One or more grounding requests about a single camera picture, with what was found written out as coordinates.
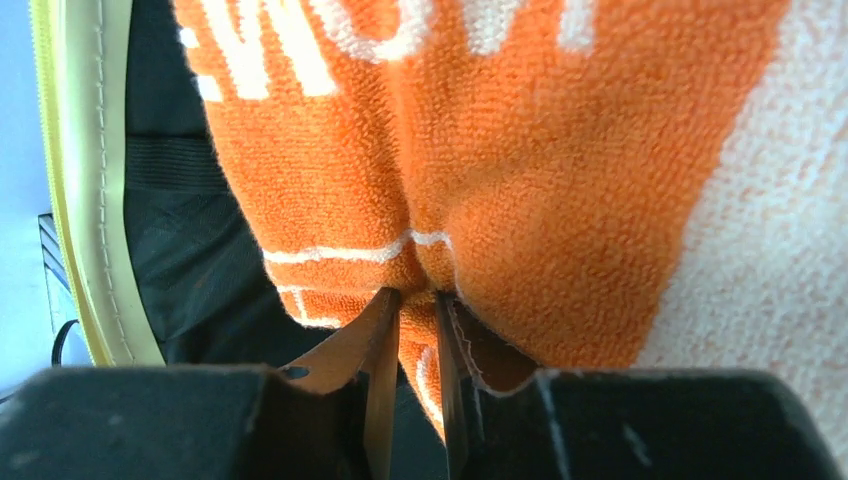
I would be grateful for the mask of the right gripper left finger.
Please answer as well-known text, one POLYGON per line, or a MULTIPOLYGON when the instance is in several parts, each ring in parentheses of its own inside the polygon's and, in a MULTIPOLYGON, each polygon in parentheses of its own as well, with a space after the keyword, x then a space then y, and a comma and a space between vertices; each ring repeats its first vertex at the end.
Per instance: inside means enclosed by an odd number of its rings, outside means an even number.
POLYGON ((357 414, 370 477, 390 477, 399 352, 401 294, 380 289, 348 325, 281 368, 290 384, 327 397, 357 386, 366 392, 357 414))

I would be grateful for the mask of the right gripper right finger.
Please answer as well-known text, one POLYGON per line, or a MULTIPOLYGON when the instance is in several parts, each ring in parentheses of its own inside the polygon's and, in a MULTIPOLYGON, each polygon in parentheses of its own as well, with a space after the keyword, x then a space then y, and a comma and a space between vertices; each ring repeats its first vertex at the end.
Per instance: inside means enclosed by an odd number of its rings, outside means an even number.
POLYGON ((451 479, 505 479, 518 458, 520 399, 540 364, 485 326, 455 294, 435 296, 451 479))

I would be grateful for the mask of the orange white towel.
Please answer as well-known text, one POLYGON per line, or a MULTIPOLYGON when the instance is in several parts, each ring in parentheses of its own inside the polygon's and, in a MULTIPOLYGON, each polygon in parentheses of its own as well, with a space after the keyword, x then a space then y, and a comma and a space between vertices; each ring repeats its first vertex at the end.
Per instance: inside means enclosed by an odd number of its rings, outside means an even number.
POLYGON ((843 1, 178 1, 287 312, 434 294, 555 367, 745 366, 847 460, 843 1))

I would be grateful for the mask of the yellow hard-shell suitcase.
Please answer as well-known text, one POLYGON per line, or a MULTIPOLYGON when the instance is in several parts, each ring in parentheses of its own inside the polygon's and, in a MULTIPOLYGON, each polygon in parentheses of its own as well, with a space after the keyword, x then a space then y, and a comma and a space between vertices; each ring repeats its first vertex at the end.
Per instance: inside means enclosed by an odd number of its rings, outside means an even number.
POLYGON ((169 1, 33 1, 54 234, 51 362, 282 366, 327 337, 281 305, 219 167, 169 1))

